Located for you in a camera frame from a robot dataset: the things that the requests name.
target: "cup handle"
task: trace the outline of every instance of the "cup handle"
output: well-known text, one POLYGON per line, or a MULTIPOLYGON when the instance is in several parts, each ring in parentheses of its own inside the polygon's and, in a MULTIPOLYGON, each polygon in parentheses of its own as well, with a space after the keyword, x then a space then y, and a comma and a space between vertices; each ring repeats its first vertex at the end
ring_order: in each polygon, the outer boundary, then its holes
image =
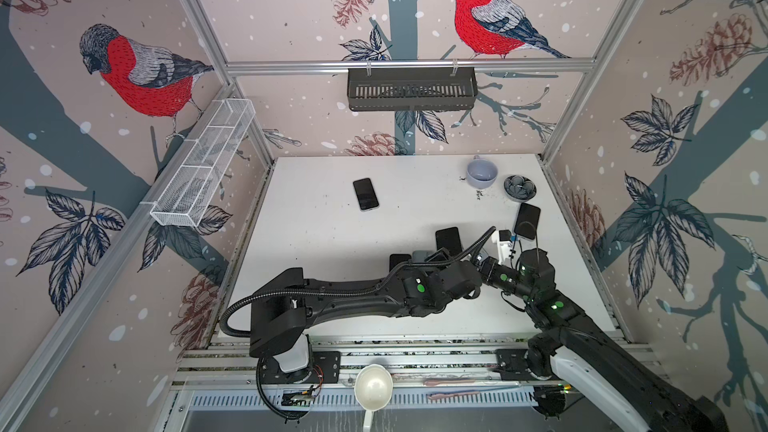
POLYGON ((366 417, 362 419, 362 432, 371 432, 372 424, 373 424, 373 411, 366 410, 366 417))

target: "white wire basket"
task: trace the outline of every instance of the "white wire basket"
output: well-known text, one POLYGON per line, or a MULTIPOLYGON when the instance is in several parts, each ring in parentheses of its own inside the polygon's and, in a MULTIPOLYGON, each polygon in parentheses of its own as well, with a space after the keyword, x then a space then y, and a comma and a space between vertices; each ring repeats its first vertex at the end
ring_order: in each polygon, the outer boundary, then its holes
POLYGON ((161 226, 200 224, 255 114, 250 100, 221 101, 213 119, 152 207, 150 215, 161 226))

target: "bullfinch illustration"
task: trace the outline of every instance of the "bullfinch illustration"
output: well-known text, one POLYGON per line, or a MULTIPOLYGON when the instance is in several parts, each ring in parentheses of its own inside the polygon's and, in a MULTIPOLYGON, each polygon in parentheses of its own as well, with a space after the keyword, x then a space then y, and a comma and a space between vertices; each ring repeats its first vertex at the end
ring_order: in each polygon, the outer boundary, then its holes
POLYGON ((555 57, 568 56, 549 46, 536 31, 525 11, 511 0, 456 0, 456 33, 475 51, 472 58, 513 50, 539 49, 555 57))
MULTIPOLYGON (((176 132, 176 114, 192 100, 197 79, 212 71, 198 60, 185 59, 165 47, 146 46, 120 35, 108 25, 96 24, 80 39, 80 53, 88 73, 99 71, 104 80, 136 112, 152 117, 173 117, 174 128, 165 142, 182 137, 176 132)), ((198 119, 202 110, 197 107, 198 119)))

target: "black metal basket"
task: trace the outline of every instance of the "black metal basket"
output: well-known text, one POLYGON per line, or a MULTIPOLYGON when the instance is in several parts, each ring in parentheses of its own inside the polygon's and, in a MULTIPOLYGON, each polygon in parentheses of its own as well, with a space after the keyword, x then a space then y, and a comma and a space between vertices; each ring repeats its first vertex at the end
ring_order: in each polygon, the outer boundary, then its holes
POLYGON ((350 110, 470 110, 478 96, 473 67, 350 69, 350 110))

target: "white tabletop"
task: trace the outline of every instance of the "white tabletop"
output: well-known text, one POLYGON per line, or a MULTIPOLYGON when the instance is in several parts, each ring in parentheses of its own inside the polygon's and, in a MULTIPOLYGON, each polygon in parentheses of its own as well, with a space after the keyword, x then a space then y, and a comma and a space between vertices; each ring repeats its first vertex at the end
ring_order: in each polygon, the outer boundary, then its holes
MULTIPOLYGON (((496 183, 478 194, 462 178, 471 156, 283 157, 266 191, 230 304, 251 295, 287 268, 305 278, 332 282, 380 278, 389 255, 435 250, 435 231, 457 226, 462 245, 490 226, 513 229, 519 204, 502 186, 512 174, 538 189, 530 201, 542 209, 539 247, 557 271, 558 289, 604 331, 614 326, 533 154, 486 156, 499 170, 496 183), (361 212, 352 182, 370 177, 381 204, 361 212)), ((523 240, 523 248, 534 246, 523 240)), ((496 255, 490 241, 485 250, 496 255)), ((250 308, 230 319, 250 329, 250 308)), ((498 337, 536 332, 531 319, 484 286, 479 298, 457 300, 424 318, 358 317, 318 324, 313 338, 397 340, 498 337)))

